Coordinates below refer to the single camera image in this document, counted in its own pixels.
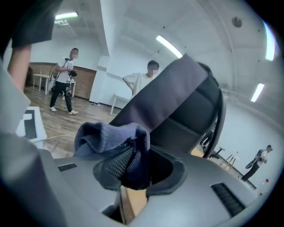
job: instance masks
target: black pants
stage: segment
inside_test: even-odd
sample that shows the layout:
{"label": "black pants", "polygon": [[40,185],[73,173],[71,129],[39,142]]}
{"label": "black pants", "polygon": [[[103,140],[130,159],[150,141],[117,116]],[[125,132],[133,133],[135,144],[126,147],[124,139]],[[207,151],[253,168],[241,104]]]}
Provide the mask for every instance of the black pants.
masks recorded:
{"label": "black pants", "polygon": [[257,164],[257,162],[255,164],[253,164],[252,168],[241,178],[243,181],[247,181],[248,178],[250,178],[253,174],[256,173],[256,171],[258,170],[259,166]]}
{"label": "black pants", "polygon": [[71,98],[69,95],[66,94],[66,88],[69,86],[70,86],[69,83],[61,83],[57,81],[55,82],[55,89],[53,91],[53,94],[50,100],[50,107],[53,107],[55,105],[55,102],[56,102],[56,99],[59,93],[63,91],[68,112],[72,111]]}

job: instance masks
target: vent grille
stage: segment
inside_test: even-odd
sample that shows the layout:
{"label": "vent grille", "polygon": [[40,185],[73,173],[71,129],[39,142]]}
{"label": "vent grille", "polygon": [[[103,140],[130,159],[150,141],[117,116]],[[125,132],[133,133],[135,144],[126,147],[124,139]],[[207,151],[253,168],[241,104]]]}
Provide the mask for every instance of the vent grille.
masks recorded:
{"label": "vent grille", "polygon": [[60,172],[77,167],[74,163],[58,166]]}
{"label": "vent grille", "polygon": [[214,190],[232,217],[245,209],[245,206],[236,198],[236,196],[234,196],[225,184],[215,184],[212,185],[211,188]]}

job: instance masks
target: floor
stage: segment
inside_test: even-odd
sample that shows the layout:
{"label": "floor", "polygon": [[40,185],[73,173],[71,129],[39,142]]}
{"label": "floor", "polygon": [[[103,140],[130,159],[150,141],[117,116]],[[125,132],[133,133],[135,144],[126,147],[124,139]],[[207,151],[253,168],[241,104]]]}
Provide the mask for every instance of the floor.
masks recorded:
{"label": "floor", "polygon": [[72,107],[79,111],[77,115],[69,115],[66,103],[62,96],[58,96],[55,104],[56,112],[49,110],[51,93],[45,95],[44,90],[39,91],[37,87],[26,87],[24,93],[31,100],[30,106],[40,108],[41,118],[47,134],[44,143],[46,149],[50,150],[53,158],[71,157],[74,154],[74,139],[79,127],[85,122],[109,123],[119,110],[114,109],[114,115],[110,115],[110,107],[104,105],[92,105],[86,100],[71,98]]}

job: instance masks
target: ceiling light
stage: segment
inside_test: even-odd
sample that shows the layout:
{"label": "ceiling light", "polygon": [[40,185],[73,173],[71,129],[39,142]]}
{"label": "ceiling light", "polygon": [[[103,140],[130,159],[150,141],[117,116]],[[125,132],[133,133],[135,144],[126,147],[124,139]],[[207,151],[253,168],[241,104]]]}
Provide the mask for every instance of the ceiling light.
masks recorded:
{"label": "ceiling light", "polygon": [[266,56],[265,59],[269,61],[273,61],[274,54],[275,54],[275,38],[271,31],[271,29],[268,27],[268,25],[264,23],[265,32],[266,32]]}
{"label": "ceiling light", "polygon": [[179,59],[182,57],[181,52],[177,50],[172,44],[170,44],[166,39],[161,37],[160,35],[156,38],[157,41],[159,41],[161,44],[163,44],[166,48],[168,48],[171,52],[173,52]]}
{"label": "ceiling light", "polygon": [[77,17],[78,13],[77,12],[68,12],[68,13],[62,13],[58,14],[55,16],[55,20],[61,20],[61,19],[66,19],[66,18],[71,18],[71,17]]}
{"label": "ceiling light", "polygon": [[252,102],[255,102],[258,98],[258,96],[261,94],[262,89],[264,88],[264,84],[263,83],[258,83],[256,91],[253,94],[253,97],[251,99]]}

